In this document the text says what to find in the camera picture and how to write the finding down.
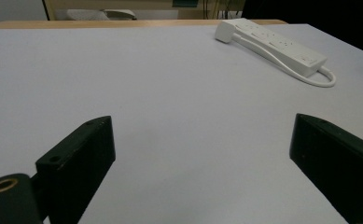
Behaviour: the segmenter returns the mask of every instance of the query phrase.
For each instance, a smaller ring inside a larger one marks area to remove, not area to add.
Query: white power strip
[[[335,85],[336,77],[323,66],[326,56],[247,19],[222,21],[216,28],[215,38],[224,43],[234,40],[308,84],[318,87]],[[317,72],[330,82],[316,82],[308,78]]]

